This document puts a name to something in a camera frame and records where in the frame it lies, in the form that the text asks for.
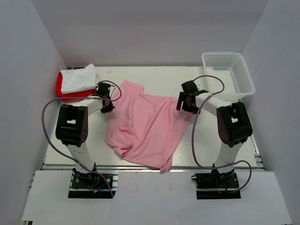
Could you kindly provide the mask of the pink t-shirt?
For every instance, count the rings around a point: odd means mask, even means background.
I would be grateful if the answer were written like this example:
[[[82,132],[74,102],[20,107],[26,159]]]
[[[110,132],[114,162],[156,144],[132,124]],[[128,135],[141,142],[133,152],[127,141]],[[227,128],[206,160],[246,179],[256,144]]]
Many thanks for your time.
[[[124,80],[109,113],[105,142],[124,160],[168,172],[193,115],[178,111],[177,98],[148,95]]]

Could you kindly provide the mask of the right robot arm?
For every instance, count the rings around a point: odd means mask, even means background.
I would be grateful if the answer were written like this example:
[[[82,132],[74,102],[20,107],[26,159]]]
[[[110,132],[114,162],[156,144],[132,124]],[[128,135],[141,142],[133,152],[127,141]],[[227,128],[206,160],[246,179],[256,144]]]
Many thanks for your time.
[[[206,110],[217,118],[217,131],[221,140],[218,157],[211,170],[212,183],[217,187],[224,186],[234,171],[234,163],[243,143],[252,135],[253,129],[242,102],[231,103],[221,100],[207,90],[199,90],[194,81],[181,85],[176,109],[199,115]]]

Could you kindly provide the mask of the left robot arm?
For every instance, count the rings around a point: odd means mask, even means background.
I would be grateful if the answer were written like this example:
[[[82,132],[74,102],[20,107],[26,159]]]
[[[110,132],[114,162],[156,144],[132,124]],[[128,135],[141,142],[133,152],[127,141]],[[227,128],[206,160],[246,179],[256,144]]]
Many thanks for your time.
[[[76,160],[76,171],[84,173],[83,182],[94,187],[99,182],[96,163],[91,159],[86,140],[89,133],[88,117],[100,111],[109,113],[114,109],[110,101],[111,85],[101,82],[92,96],[96,99],[85,99],[70,104],[62,104],[58,115],[55,136],[67,147]]]

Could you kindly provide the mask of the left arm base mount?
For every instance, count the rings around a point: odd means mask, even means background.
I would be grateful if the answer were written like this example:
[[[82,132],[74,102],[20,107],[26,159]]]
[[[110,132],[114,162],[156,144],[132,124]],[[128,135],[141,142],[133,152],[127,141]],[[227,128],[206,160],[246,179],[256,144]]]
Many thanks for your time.
[[[117,190],[117,175],[104,173],[102,178],[93,173],[72,169],[69,199],[113,199]]]

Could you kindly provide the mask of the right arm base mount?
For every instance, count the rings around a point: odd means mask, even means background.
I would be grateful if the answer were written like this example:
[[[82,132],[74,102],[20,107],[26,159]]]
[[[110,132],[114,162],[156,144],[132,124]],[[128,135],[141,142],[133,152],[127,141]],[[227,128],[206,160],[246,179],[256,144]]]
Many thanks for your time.
[[[240,199],[240,188],[234,170],[227,173],[211,170],[210,173],[195,173],[191,176],[195,182],[197,200]]]

